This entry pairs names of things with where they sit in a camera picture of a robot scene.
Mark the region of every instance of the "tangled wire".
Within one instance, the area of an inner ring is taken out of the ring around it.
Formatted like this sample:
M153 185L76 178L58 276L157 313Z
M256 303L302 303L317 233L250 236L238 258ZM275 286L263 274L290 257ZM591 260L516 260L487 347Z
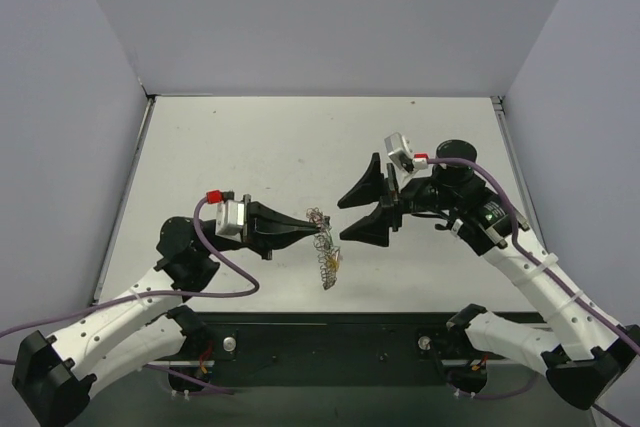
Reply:
M324 287L324 290L328 290L333 287L338 280L337 273L340 268L340 247L333 243L329 217L325 216L320 209L314 207L307 210L307 219L309 219L309 222L313 222L320 227L320 231L313 236L313 246L318 251L322 287Z

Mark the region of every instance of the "white table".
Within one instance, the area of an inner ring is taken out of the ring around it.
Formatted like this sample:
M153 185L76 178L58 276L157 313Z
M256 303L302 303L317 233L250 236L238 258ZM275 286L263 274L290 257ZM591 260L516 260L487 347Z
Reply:
M335 238L372 206L338 210L383 139L401 132L416 152L435 152L460 138L478 163L522 200L488 98L159 97L126 201L100 294L107 300L155 265L160 227L190 216L208 190L249 193L297 218L309 207L331 216ZM203 217L215 215L205 207ZM196 311L456 312L474 302L495 311L532 311L496 269L462 241L405 218L391 246L342 242L337 284L324 291L312 239L262 261L249 251L228 255L256 276L261 290L240 299L192 299ZM222 266L208 291L246 289Z

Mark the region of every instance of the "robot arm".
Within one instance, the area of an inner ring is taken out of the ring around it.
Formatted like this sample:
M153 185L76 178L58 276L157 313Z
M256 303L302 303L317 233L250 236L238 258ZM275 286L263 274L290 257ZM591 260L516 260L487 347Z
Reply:
M436 228L462 239L506 275L551 328L533 329L470 305L448 322L450 341L509 358L545 374L564 400L581 409L590 408L628 369L636 354L579 304L588 305L638 345L640 328L620 326L578 289L558 265L557 257L543 249L526 219L512 206L507 208L469 167L477 156L472 145L460 140L444 142L434 160L426 154L414 154L400 134L388 137L385 145L391 160L387 176L381 173L380 156L373 154L364 176L338 202L340 208L372 202L377 206L345 229L340 238L387 247L389 231L402 226L403 215L444 220L445 224ZM463 163L448 164L446 159L463 159ZM434 164L431 176L415 177L429 164ZM519 245L539 259L540 265L534 265L514 245L509 210L516 217Z
M233 192L214 191L207 200L217 204L217 217L201 227L218 251L248 248L271 259L272 250L318 231L248 195L235 201ZM208 342L222 349L222 339L184 305L220 267L209 258L193 220L167 220L157 250L162 259L116 299L46 337L36 331L21 342L12 383L40 425L67 425L101 390L153 360Z

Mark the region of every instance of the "screw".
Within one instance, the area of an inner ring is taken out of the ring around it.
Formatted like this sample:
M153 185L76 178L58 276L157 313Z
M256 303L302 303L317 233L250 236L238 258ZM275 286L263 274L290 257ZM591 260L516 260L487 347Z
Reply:
M234 337L226 337L223 341L222 341L222 348L226 351L226 352L233 352L234 350L236 350L236 339Z
M418 347L420 350L429 350L431 347L431 339L426 335L423 335L418 339Z

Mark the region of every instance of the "gray floor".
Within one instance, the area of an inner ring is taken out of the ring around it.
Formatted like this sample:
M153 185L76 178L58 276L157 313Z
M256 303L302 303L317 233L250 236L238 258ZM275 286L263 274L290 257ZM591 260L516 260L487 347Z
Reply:
M493 392L526 383L518 367L494 367ZM233 397L189 402L171 399L156 372L134 373L102 392L73 423L101 426L467 426L584 427L588 413L564 404L540 379L520 397L481 402L456 400L447 387L253 388Z

